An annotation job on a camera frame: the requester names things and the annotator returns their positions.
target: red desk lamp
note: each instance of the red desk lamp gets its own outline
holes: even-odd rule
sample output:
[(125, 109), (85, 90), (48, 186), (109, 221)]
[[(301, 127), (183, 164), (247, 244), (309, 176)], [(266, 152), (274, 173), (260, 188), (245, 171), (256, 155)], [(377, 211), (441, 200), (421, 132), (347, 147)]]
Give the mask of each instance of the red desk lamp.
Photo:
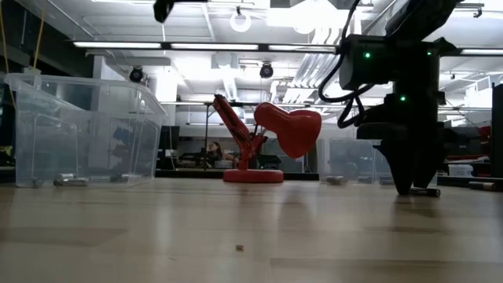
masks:
[(314, 146), (321, 130), (321, 116), (317, 112), (286, 112), (269, 102), (263, 102), (257, 106), (254, 117), (257, 126), (260, 125), (265, 130), (259, 134), (250, 133), (222, 95), (215, 95), (213, 106), (240, 148), (238, 169), (225, 171), (225, 182), (283, 182), (282, 171), (248, 170), (248, 161), (258, 156), (262, 144), (267, 140), (264, 134), (268, 130), (276, 133), (280, 147), (285, 153), (291, 158), (299, 158)]

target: clear plastic bin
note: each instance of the clear plastic bin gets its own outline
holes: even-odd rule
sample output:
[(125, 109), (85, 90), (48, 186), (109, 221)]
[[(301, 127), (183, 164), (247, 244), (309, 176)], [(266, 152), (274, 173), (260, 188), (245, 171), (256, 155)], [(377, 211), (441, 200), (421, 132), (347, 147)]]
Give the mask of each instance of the clear plastic bin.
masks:
[(372, 142), (353, 138), (332, 138), (328, 147), (318, 140), (318, 174), (320, 182), (327, 177), (344, 177), (349, 181), (374, 182), (374, 148)]
[(129, 186), (154, 178), (166, 112), (133, 83), (10, 74), (16, 184)]
[[(394, 180), (386, 157), (374, 145), (380, 141), (358, 140), (354, 138), (330, 139), (328, 147), (325, 140), (319, 139), (318, 174), (321, 183), (327, 177), (344, 177), (348, 181), (361, 184), (393, 186)], [(429, 188), (437, 186), (437, 175), (433, 177)]]

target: ceiling light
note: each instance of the ceiling light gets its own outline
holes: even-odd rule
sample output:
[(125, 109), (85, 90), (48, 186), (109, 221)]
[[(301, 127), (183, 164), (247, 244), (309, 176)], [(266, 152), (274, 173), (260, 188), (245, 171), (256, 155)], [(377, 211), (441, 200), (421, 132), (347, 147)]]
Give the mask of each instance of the ceiling light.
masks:
[(109, 48), (109, 49), (161, 49), (155, 42), (74, 42), (79, 48)]
[[(236, 18), (238, 16), (244, 16), (244, 23), (238, 24), (236, 22)], [(251, 26), (252, 26), (252, 18), (245, 11), (240, 11), (239, 14), (238, 13), (233, 13), (233, 15), (230, 17), (230, 27), (234, 31), (245, 32), (245, 31), (249, 30)]]
[(294, 104), (275, 104), (277, 107), (292, 107), (292, 108), (304, 108), (306, 105), (294, 105)]
[[(206, 123), (186, 123), (185, 125), (189, 126), (206, 126)], [(208, 126), (225, 126), (224, 123), (208, 123)], [(255, 126), (255, 124), (245, 124), (245, 126), (251, 127)]]
[(153, 4), (155, 0), (91, 0), (100, 3), (120, 3), (120, 4)]
[(463, 49), (461, 55), (473, 56), (503, 56), (503, 49)]
[(269, 45), (270, 51), (299, 51), (306, 53), (327, 53), (334, 52), (335, 46), (309, 46), (309, 45)]
[(174, 50), (258, 50), (257, 44), (171, 43)]
[(161, 102), (162, 105), (204, 105), (203, 102)]
[(346, 105), (311, 105), (312, 108), (346, 108)]
[(442, 72), (441, 75), (476, 75), (479, 72), (470, 72), (470, 71), (450, 71), (450, 72)]

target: ceiling pipe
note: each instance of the ceiling pipe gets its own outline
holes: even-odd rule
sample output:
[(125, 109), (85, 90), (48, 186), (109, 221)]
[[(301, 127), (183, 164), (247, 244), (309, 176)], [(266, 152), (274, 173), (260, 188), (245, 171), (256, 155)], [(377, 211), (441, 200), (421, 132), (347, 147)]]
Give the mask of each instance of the ceiling pipe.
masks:
[(204, 19), (206, 20), (207, 29), (210, 32), (211, 41), (215, 42), (216, 41), (215, 33), (213, 32), (213, 26), (211, 25), (210, 16), (207, 12), (207, 7), (206, 7), (205, 3), (201, 3), (201, 9), (203, 10)]
[(320, 83), (325, 79), (325, 76), (329, 73), (329, 70), (333, 69), (336, 66), (337, 61), (339, 60), (339, 55), (330, 55), (331, 58), (327, 60), (327, 64), (318, 72), (318, 78), (313, 82), (310, 82), (313, 87), (319, 87)]
[[(328, 39), (330, 38), (330, 28), (322, 28), (321, 29), (321, 38), (319, 42), (316, 44), (324, 44), (328, 43)], [(313, 74), (313, 71), (320, 65), (321, 59), (324, 57), (323, 54), (311, 54), (311, 59), (307, 65), (307, 71), (301, 74), (299, 77), (299, 86), (307, 87), (307, 80)]]
[[(327, 44), (334, 44), (336, 40), (339, 38), (340, 35), (340, 30), (339, 28), (332, 28), (332, 32), (327, 39)], [(330, 65), (334, 56), (332, 54), (318, 54), (321, 55), (319, 57), (318, 62), (314, 66), (318, 66), (318, 68), (312, 68), (310, 71), (310, 75), (307, 76), (305, 85), (306, 87), (314, 87), (314, 83), (316, 80), (321, 77), (325, 76), (327, 73), (326, 67), (327, 65)]]
[(276, 87), (279, 85), (280, 85), (280, 82), (278, 82), (278, 81), (273, 81), (270, 84), (270, 103), (274, 103), (274, 99), (276, 99), (276, 96), (277, 96)]
[[(328, 37), (328, 35), (326, 35), (326, 37), (323, 39), (323, 32), (324, 32), (324, 29), (316, 28), (316, 30), (314, 32), (313, 41), (311, 42), (311, 44), (318, 44), (319, 42), (324, 42), (326, 40), (326, 37)], [(305, 73), (309, 70), (309, 65), (311, 64), (311, 61), (313, 60), (313, 58), (314, 58), (313, 54), (306, 54), (304, 56), (302, 63), (300, 65), (300, 68), (299, 68), (299, 70), (297, 70), (297, 73), (291, 82), (291, 86), (301, 87), (300, 81), (301, 81), (303, 75), (305, 75)]]

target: wooden table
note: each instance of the wooden table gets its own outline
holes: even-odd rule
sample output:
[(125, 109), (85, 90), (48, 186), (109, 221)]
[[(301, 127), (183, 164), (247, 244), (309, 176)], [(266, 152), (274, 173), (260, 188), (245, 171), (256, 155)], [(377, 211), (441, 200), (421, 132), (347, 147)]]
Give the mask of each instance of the wooden table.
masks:
[[(236, 245), (242, 244), (242, 252)], [(503, 194), (159, 178), (0, 189), (0, 282), (502, 282)]]

